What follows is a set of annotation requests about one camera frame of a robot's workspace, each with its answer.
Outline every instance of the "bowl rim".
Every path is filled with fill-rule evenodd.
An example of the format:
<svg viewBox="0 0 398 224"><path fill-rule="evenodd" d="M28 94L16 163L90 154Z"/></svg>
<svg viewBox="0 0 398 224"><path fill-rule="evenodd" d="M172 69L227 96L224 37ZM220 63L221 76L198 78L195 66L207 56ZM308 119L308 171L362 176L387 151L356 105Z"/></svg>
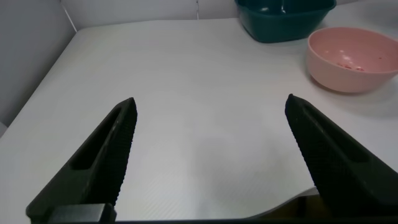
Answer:
<svg viewBox="0 0 398 224"><path fill-rule="evenodd" d="M373 33L373 34L376 34L376 35L380 35L380 36L382 36L382 37L385 37L385 38L387 38L387 39L390 39L390 40L396 42L397 45L398 45L398 40L395 40L395 39L393 39L392 37L389 37L389 36L387 36L387 35L384 35L384 34L382 34L382 33L379 33L379 32L373 31L373 30L369 30L369 29L362 29L362 28L357 28L357 27L326 27L326 28L321 28L321 29L318 29L318 30L316 30L316 31L314 31L314 32L312 32L312 33L310 34L310 36L309 36L308 39L307 39L307 44L308 44L308 49L309 49L313 54L315 54L318 58L320 58L322 61L324 61L324 62L326 62L326 63L328 63L328 64L330 64L330 65L332 65L332 66L335 66L335 67L337 67L337 68L342 68L342 69L345 69L345 70L349 70L349 71L352 71L352 72L356 72L356 73L361 74L361 75L374 75L374 74L377 74L377 75L387 75L387 74L391 74L391 73L398 73L398 68L397 68L397 69L394 69L394 70L385 71L385 72L358 71L358 70L348 69L348 68L344 68L344 67L335 65L334 63L330 62L329 60L324 59L323 57L321 57L320 55L318 55L318 53L316 53L316 51L314 51L314 50L312 49L312 46L311 46L311 44L310 44L310 40L311 40L311 38L313 37L314 34L316 34L316 33L318 33L318 32L321 32L321 31L323 31L323 30L328 30L328 29L353 29L353 30L362 30L362 31L370 32L370 33Z"/></svg>
<svg viewBox="0 0 398 224"><path fill-rule="evenodd" d="M337 1L336 0L332 0L332 1L333 1L333 5L330 7L326 7L324 9L317 9L317 10L312 10L312 11L307 11L307 12L298 12L298 13L284 14L284 15L267 15L267 14L253 11L253 10L249 9L248 7L240 4L239 0L235 0L235 4L237 5L238 8L247 9L249 13L254 14L256 16L260 16L260 17L295 17L295 16L305 16L307 14L314 14L316 12L329 12L337 6Z"/></svg>

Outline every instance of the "white table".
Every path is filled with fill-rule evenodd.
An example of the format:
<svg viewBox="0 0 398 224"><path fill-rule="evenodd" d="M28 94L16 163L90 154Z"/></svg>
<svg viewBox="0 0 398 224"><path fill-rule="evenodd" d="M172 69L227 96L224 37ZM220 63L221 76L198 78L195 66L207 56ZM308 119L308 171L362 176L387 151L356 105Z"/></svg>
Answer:
<svg viewBox="0 0 398 224"><path fill-rule="evenodd" d="M397 7L338 6L323 25L398 37ZM309 79L306 47L257 43L236 19L79 31L0 139L0 222L28 223L28 203L130 96L139 118L118 220L243 218L313 187L285 118L289 93L398 170L397 79L365 95L329 92Z"/></svg>

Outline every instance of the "dark green container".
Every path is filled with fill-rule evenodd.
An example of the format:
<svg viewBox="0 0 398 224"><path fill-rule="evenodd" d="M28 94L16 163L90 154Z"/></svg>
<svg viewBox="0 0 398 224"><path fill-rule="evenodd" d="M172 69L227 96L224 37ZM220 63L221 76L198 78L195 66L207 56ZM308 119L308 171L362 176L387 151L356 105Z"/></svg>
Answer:
<svg viewBox="0 0 398 224"><path fill-rule="evenodd" d="M336 6L335 0L235 0L243 27L256 41L308 37Z"/></svg>

